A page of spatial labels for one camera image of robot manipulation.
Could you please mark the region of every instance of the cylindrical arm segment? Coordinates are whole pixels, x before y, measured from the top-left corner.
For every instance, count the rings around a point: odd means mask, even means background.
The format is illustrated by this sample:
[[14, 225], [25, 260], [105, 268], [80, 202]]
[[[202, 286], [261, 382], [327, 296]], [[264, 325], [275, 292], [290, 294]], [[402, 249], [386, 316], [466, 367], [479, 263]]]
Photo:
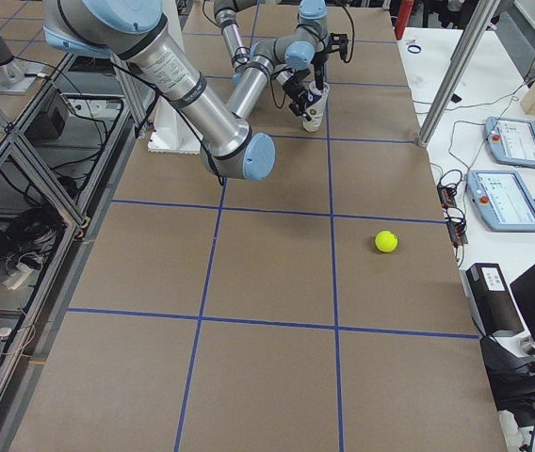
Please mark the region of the cylindrical arm segment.
[[[229, 111], [207, 85], [170, 37], [160, 0], [149, 0], [142, 8], [125, 12], [129, 7], [120, 0], [102, 4], [46, 0], [45, 4], [48, 41], [80, 54], [110, 50], [139, 66], [142, 76], [203, 134], [204, 148], [210, 153], [203, 159], [212, 172], [252, 180], [268, 176], [275, 159], [271, 138], [254, 136], [248, 123]], [[261, 158], [248, 158], [250, 154]]]

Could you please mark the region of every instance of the power adapter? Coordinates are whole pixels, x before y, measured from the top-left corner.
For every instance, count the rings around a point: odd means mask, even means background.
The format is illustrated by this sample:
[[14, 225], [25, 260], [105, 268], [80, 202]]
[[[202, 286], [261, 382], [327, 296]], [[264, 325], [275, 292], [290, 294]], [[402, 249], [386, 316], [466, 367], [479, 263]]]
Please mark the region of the power adapter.
[[3, 259], [15, 250], [16, 244], [10, 240], [10, 237], [4, 231], [0, 231], [0, 259]]
[[16, 269], [2, 281], [2, 284], [10, 290], [16, 290], [24, 284], [31, 276], [31, 273], [33, 273], [33, 268], [23, 262], [19, 262], [16, 265]]

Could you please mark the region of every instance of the robot label sticker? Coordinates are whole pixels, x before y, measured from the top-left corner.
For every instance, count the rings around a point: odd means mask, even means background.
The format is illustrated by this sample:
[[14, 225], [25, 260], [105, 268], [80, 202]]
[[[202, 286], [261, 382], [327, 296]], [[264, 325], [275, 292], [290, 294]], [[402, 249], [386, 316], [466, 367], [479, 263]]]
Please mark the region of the robot label sticker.
[[176, 89], [178, 84], [189, 76], [182, 60], [169, 49], [155, 63], [142, 70], [166, 93]]

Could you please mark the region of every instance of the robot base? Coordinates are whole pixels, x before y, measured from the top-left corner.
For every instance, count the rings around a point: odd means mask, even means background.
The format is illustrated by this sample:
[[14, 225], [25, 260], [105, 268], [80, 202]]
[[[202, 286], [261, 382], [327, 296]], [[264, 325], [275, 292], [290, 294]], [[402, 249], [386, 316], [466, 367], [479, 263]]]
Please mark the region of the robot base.
[[[23, 63], [19, 61], [17, 62], [17, 64], [21, 66], [24, 73], [39, 73], [45, 67], [43, 64], [40, 63]], [[29, 90], [29, 88], [31, 88], [31, 85], [33, 85], [33, 82], [35, 82], [36, 80], [37, 77], [26, 76], [23, 80], [18, 83], [15, 83], [11, 87], [5, 87], [3, 85], [0, 85], [0, 94], [22, 96]]]

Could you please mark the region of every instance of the plug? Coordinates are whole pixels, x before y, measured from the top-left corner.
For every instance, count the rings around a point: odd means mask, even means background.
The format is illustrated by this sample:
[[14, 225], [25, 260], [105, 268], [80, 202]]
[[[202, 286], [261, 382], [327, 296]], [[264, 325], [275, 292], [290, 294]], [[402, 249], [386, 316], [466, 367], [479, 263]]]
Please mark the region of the plug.
[[8, 275], [8, 277], [2, 281], [2, 284], [10, 290], [16, 290], [21, 287], [24, 282], [31, 276], [33, 273], [33, 268], [19, 262], [16, 265], [16, 270]]

